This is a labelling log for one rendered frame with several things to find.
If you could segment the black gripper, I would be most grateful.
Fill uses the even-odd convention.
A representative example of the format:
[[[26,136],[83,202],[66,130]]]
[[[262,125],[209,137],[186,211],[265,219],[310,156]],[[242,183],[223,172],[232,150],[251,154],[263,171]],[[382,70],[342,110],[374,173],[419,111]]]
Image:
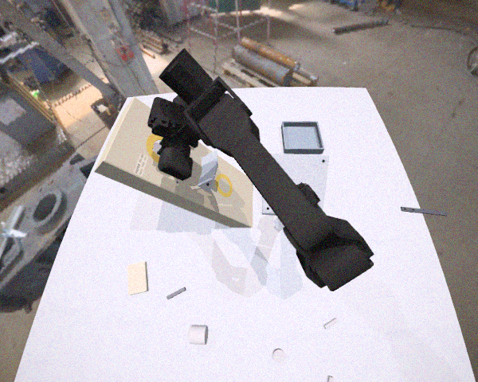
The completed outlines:
[[[178,95],[173,102],[181,107],[188,106],[187,102]],[[168,138],[163,138],[159,143],[162,148],[157,152],[160,155],[158,164],[160,172],[168,173],[182,181],[192,176],[193,159],[190,158],[190,146],[195,149],[198,147],[198,141],[201,140],[189,124],[188,126],[189,128],[178,141],[173,140],[170,137],[171,134]]]

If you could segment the pale grey cylinder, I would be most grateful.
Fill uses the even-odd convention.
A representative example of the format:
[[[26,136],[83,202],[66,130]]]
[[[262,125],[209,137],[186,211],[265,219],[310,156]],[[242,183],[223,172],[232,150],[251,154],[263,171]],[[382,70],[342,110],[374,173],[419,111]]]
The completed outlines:
[[[161,140],[158,140],[158,141],[156,141],[156,142],[154,143],[154,149],[153,149],[153,152],[155,152],[156,154],[157,154],[157,152],[158,152],[158,151],[159,151],[159,150],[162,148],[162,146],[161,146],[161,145],[159,145],[159,144],[160,144],[160,142],[161,142]],[[160,155],[159,155],[159,154],[157,154],[157,155],[160,157]]]

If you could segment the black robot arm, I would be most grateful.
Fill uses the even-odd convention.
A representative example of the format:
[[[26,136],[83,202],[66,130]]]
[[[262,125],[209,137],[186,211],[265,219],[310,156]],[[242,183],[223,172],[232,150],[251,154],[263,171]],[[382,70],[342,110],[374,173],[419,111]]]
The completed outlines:
[[[374,266],[374,253],[356,229],[328,216],[314,190],[296,185],[265,149],[252,111],[220,76],[213,81],[184,48],[159,78],[188,106],[155,97],[147,122],[152,134],[178,141],[189,124],[206,146],[234,158],[280,219],[308,279],[335,291]]]

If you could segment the grey flat bar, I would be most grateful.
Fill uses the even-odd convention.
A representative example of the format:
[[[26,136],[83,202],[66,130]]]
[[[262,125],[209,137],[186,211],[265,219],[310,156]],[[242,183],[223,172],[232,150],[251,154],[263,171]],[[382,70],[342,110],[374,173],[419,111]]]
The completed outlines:
[[[401,209],[404,212],[426,213],[431,215],[447,216],[447,212],[440,211],[440,210],[429,210],[429,209],[407,208],[407,207],[401,207]]]

